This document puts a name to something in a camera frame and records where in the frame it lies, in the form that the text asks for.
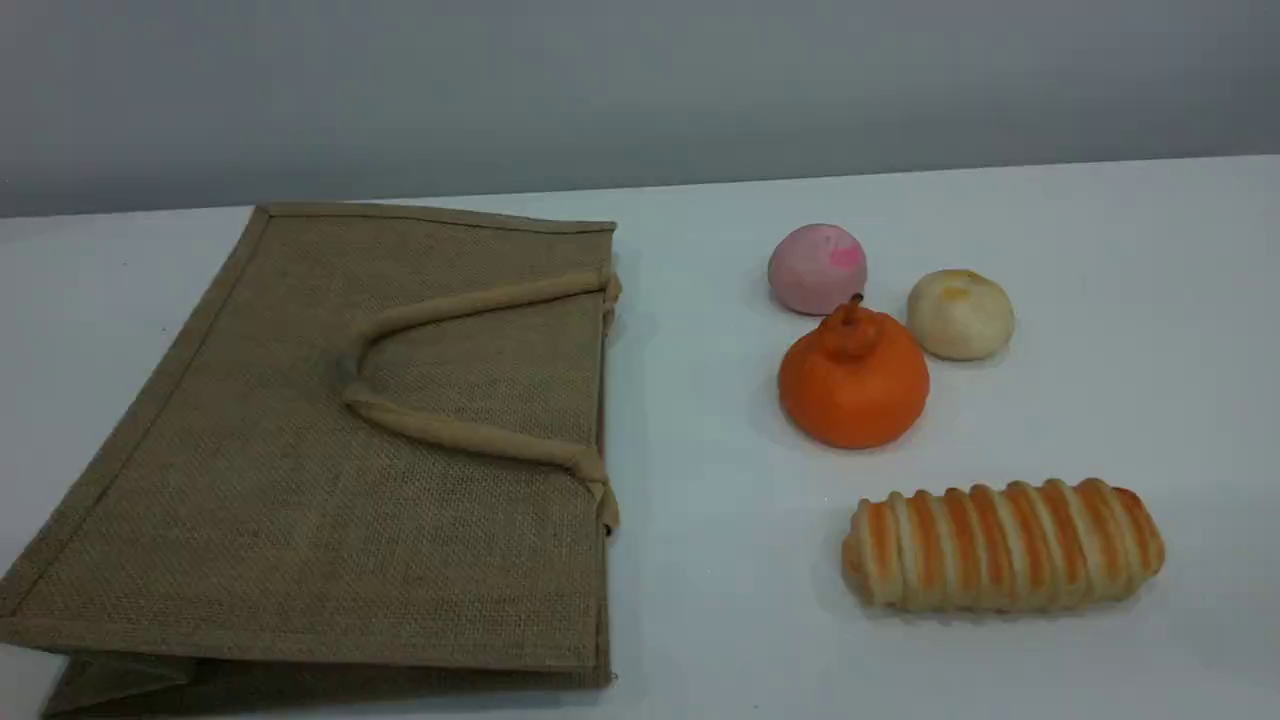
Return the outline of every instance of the bread roll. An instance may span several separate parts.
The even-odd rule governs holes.
[[[842,553],[868,603],[909,611],[1074,609],[1129,597],[1165,564],[1138,496],[1097,478],[863,500]]]

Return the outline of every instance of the orange stem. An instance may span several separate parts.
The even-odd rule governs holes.
[[[819,325],[823,347],[840,360],[861,360],[879,342],[879,324],[872,318],[870,310],[861,307],[861,302],[863,295],[855,295]]]

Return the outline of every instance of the gray wall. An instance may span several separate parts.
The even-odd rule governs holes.
[[[1276,151],[1275,0],[0,0],[0,215]]]

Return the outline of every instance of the striped bread loaf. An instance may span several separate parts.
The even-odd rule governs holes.
[[[1165,564],[1165,543],[1138,496],[1097,478],[863,500],[842,550],[868,603],[909,611],[1121,600]]]

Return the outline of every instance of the pink bun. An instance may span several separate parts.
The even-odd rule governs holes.
[[[867,288],[867,254],[844,228],[812,224],[782,238],[769,258],[778,302],[808,315],[829,315]]]

